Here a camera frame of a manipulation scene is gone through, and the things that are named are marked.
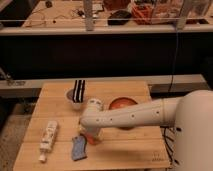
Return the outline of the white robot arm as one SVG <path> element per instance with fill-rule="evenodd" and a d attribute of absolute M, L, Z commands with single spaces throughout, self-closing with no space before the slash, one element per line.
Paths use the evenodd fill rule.
<path fill-rule="evenodd" d="M 80 123 L 93 136 L 106 127 L 174 127 L 172 171 L 213 171 L 213 91 L 114 110 L 102 110 L 98 99 L 90 99 Z"/>

